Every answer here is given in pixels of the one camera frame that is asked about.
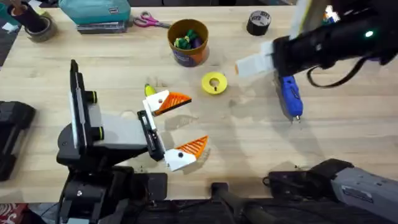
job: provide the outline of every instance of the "yellow tape roll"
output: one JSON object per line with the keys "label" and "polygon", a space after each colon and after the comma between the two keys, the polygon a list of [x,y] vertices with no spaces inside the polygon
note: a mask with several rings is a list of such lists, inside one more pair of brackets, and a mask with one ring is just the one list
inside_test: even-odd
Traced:
{"label": "yellow tape roll", "polygon": [[[215,81],[218,82],[217,86],[212,86],[210,82]],[[201,87],[209,94],[220,94],[224,92],[226,86],[228,85],[228,81],[225,76],[220,72],[209,72],[201,79]]]}

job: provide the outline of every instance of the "black cable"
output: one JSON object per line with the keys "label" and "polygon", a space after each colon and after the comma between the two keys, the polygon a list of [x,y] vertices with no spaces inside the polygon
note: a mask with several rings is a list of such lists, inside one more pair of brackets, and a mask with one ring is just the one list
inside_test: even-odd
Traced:
{"label": "black cable", "polygon": [[180,212],[184,209],[190,208],[190,207],[195,207],[199,205],[204,205],[208,202],[210,202],[211,199],[208,200],[201,200],[199,202],[191,203],[189,205],[183,205],[177,208],[156,208],[156,209],[146,209],[147,212]]}
{"label": "black cable", "polygon": [[211,201],[211,199],[202,200],[202,201],[199,201],[199,202],[191,203],[189,205],[183,205],[183,206],[180,206],[180,207],[177,207],[177,208],[171,208],[171,209],[170,208],[145,209],[146,205],[143,205],[143,206],[140,207],[139,211],[136,213],[136,216],[135,216],[134,221],[132,222],[132,224],[136,224],[137,223],[140,214],[144,210],[146,212],[180,212],[180,211],[185,210],[187,208],[196,207],[196,206],[199,206],[199,205],[204,205],[204,204],[206,204],[206,203],[208,203],[210,201]]}
{"label": "black cable", "polygon": [[332,83],[329,85],[319,85],[313,81],[311,73],[314,69],[318,68],[319,66],[312,67],[310,70],[307,71],[307,79],[311,83],[311,85],[318,87],[318,88],[333,88],[333,87],[340,86],[340,85],[348,82],[350,79],[352,79],[358,73],[358,71],[362,68],[363,64],[369,58],[370,57],[363,57],[360,60],[358,60],[358,62],[356,62],[355,66],[353,67],[353,69],[344,78],[342,78],[341,80],[339,80],[335,83]]}
{"label": "black cable", "polygon": [[51,205],[48,209],[46,209],[41,215],[40,218],[43,217],[44,214],[46,214],[51,208],[53,208],[54,206],[58,205],[59,203],[54,203],[53,205]]}
{"label": "black cable", "polygon": [[299,210],[299,211],[302,211],[302,212],[307,212],[307,213],[310,213],[310,214],[312,214],[312,215],[316,215],[316,216],[318,216],[318,217],[320,217],[320,218],[322,218],[322,219],[324,219],[324,220],[326,220],[326,221],[328,221],[328,222],[331,222],[331,223],[339,223],[339,222],[334,221],[332,218],[327,217],[327,216],[325,216],[325,215],[323,215],[323,214],[321,214],[321,213],[315,212],[315,211],[313,211],[313,210],[307,210],[307,209],[304,209],[304,208],[296,207],[296,206],[291,206],[291,205],[277,205],[277,204],[261,204],[261,205],[262,205],[263,207],[279,207],[279,208],[291,208],[291,209],[296,209],[296,210]]}
{"label": "black cable", "polygon": [[197,213],[198,213],[198,211],[199,211],[199,208],[200,208],[200,206],[197,206],[197,209],[193,212],[192,215],[190,215],[190,216],[187,218],[187,220],[186,220],[186,222],[185,222],[184,224],[189,224],[192,220],[195,220],[195,219],[196,219]]}

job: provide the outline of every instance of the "power cord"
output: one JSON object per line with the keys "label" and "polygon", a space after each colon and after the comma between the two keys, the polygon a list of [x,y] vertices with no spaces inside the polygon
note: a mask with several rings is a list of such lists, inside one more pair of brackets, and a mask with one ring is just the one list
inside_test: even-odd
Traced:
{"label": "power cord", "polygon": [[198,207],[198,206],[204,205],[208,202],[211,202],[211,199],[202,200],[202,201],[195,202],[195,203],[190,203],[188,205],[182,205],[182,206],[175,207],[175,208],[155,208],[155,209],[148,209],[148,208],[146,209],[147,204],[144,204],[138,208],[138,211],[136,212],[136,216],[134,217],[134,221],[132,222],[132,224],[136,224],[138,222],[138,219],[143,211],[146,211],[146,212],[181,212],[182,210],[192,208],[192,207]]}
{"label": "power cord", "polygon": [[[270,187],[270,183],[269,183],[269,178],[268,178],[268,176],[267,176],[267,177],[264,177],[264,178],[262,179],[262,183],[263,183],[266,187]],[[324,216],[324,215],[322,215],[321,213],[314,212],[314,211],[312,211],[312,210],[307,210],[307,209],[300,208],[300,207],[296,207],[296,206],[292,206],[292,205],[281,205],[281,204],[265,204],[265,205],[264,205],[264,204],[262,204],[262,206],[264,206],[264,207],[279,207],[279,208],[291,208],[291,209],[296,209],[296,210],[299,210],[299,211],[302,211],[302,212],[311,213],[312,215],[316,215],[316,216],[318,216],[318,217],[321,217],[322,219],[324,219],[324,220],[326,220],[326,221],[329,221],[329,222],[332,222],[332,223],[337,223],[336,221],[334,221],[334,220],[331,219],[330,217]]]}
{"label": "power cord", "polygon": [[[229,210],[229,206],[228,206],[227,204],[225,204],[223,200],[221,201],[221,203],[224,205],[224,207],[225,207],[225,209],[226,209],[226,211],[227,211],[227,213],[228,213],[228,215],[229,215],[229,218],[231,219],[232,223],[235,223],[234,215],[233,215],[232,212]],[[307,212],[307,213],[310,213],[310,214],[312,214],[312,215],[316,215],[316,216],[322,218],[322,219],[325,220],[325,221],[328,221],[328,222],[331,222],[331,223],[338,223],[338,222],[334,221],[332,218],[327,217],[327,216],[325,216],[325,215],[323,215],[323,214],[321,214],[321,213],[315,212],[315,211],[313,211],[313,210],[308,210],[308,209],[304,209],[304,208],[292,206],[292,205],[262,204],[262,203],[260,203],[260,205],[263,206],[263,207],[278,207],[278,208],[296,209],[296,210],[301,211],[301,212]]]}
{"label": "power cord", "polygon": [[45,215],[51,208],[55,207],[56,205],[58,205],[59,203],[54,203],[53,205],[51,205],[48,209],[46,209],[41,215],[40,218],[43,217],[43,215]]}
{"label": "power cord", "polygon": [[362,68],[363,64],[370,58],[371,57],[363,57],[360,60],[358,60],[358,62],[356,62],[355,66],[353,67],[353,69],[344,78],[342,78],[341,80],[339,80],[339,81],[337,81],[335,83],[332,83],[332,84],[329,84],[329,85],[319,85],[319,84],[317,84],[316,82],[313,81],[312,71],[314,69],[318,68],[319,66],[312,67],[311,69],[308,70],[307,79],[308,79],[308,81],[310,82],[311,85],[313,85],[315,87],[318,87],[318,88],[333,88],[333,87],[337,87],[337,86],[340,86],[340,85],[348,82],[350,79],[352,79],[359,72],[359,70]]}

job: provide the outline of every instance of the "black power strip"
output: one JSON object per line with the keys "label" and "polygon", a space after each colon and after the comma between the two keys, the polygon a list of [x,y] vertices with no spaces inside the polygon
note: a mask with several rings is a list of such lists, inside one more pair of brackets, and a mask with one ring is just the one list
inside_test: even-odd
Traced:
{"label": "black power strip", "polygon": [[9,179],[20,151],[20,134],[34,115],[35,109],[25,103],[0,101],[0,181]]}

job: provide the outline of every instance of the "cup of markers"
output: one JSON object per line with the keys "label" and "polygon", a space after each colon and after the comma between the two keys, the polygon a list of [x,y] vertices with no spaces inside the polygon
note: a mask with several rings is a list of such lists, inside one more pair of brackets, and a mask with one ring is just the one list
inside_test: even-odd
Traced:
{"label": "cup of markers", "polygon": [[182,19],[175,22],[167,32],[174,59],[182,66],[194,67],[206,58],[208,29],[200,21]]}

